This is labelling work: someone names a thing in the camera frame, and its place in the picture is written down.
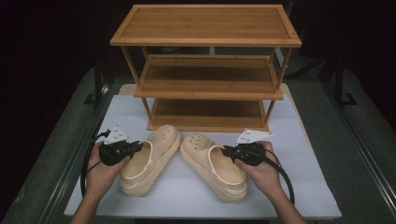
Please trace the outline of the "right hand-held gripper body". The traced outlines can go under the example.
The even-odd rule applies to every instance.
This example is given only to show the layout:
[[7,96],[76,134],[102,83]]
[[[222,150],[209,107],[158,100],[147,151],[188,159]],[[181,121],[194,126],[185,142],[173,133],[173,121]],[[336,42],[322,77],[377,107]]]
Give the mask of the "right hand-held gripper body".
[[265,131],[245,129],[237,138],[233,159],[238,159],[252,166],[257,166],[266,158],[264,148],[259,141],[267,140],[274,134]]

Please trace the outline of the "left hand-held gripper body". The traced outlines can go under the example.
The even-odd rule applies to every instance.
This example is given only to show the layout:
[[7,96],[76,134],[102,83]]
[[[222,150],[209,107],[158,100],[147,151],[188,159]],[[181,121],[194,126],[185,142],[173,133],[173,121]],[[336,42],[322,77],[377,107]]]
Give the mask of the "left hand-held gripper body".
[[129,157],[125,152],[129,149],[129,135],[126,134],[119,126],[105,133],[105,140],[99,146],[99,155],[101,162],[107,166],[113,166],[124,158]]

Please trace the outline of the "cream clog shoe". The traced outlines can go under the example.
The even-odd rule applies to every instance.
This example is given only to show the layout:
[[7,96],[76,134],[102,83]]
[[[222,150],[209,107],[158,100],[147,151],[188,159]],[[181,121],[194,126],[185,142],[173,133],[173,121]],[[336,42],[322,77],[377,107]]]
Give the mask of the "cream clog shoe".
[[146,194],[180,143],[181,134],[172,125],[161,126],[141,141],[141,150],[120,171],[121,190],[131,197]]
[[223,155],[223,146],[209,138],[193,133],[181,145],[183,160],[206,182],[225,203],[242,201],[248,193],[246,174],[229,157]]

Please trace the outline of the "wooden three-tier shoe rack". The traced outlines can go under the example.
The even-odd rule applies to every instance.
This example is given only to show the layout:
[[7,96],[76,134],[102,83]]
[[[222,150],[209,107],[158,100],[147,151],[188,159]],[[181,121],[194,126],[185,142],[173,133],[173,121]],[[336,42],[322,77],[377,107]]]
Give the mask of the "wooden three-tier shoe rack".
[[283,100],[284,69],[274,54],[155,54],[150,47],[299,48],[302,42],[281,5],[135,5],[110,40],[127,61],[144,50],[133,71],[134,95],[148,115],[147,127],[170,124],[181,131],[266,131]]

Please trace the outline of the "person's left hand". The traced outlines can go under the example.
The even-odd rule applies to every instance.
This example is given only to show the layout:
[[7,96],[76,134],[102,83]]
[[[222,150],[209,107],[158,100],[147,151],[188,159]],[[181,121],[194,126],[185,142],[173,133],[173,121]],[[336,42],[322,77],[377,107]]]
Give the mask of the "person's left hand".
[[101,145],[102,143],[99,142],[92,148],[88,161],[86,188],[83,199],[101,200],[112,187],[119,172],[131,159],[130,157],[126,157],[115,165],[107,166],[100,160],[99,146]]

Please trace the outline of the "person's right hand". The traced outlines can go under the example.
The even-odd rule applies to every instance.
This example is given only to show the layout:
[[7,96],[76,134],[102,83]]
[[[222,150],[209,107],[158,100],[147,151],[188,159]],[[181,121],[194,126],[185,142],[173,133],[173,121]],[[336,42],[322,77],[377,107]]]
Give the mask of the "person's right hand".
[[268,198],[283,193],[278,171],[267,162],[251,166],[236,159],[234,163],[252,179],[256,187]]

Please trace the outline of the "white table sheet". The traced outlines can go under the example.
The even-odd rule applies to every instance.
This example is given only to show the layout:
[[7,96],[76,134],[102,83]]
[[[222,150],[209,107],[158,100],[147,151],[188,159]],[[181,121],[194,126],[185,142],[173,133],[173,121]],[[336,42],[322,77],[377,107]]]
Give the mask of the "white table sheet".
[[[131,95],[112,98],[100,127],[103,132],[120,126],[132,141],[150,135],[141,102]],[[275,104],[269,122],[275,154],[290,178],[295,206],[307,219],[326,220],[342,214],[318,164],[298,110],[291,97]],[[247,196],[239,203],[221,201],[179,153],[142,197],[129,197],[116,182],[99,204],[101,217],[271,219],[276,212],[269,200],[247,182]]]

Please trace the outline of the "black metal stand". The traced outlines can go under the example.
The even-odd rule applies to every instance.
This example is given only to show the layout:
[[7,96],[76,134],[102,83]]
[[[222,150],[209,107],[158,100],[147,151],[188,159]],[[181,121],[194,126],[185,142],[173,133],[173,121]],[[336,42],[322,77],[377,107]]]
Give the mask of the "black metal stand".
[[336,103],[344,107],[346,105],[357,105],[357,101],[351,93],[343,92],[344,84],[344,66],[341,60],[336,62],[335,66],[335,81],[334,81],[334,98]]
[[84,104],[98,107],[107,93],[108,77],[105,72],[105,66],[101,61],[97,61],[93,67],[93,93],[89,94]]

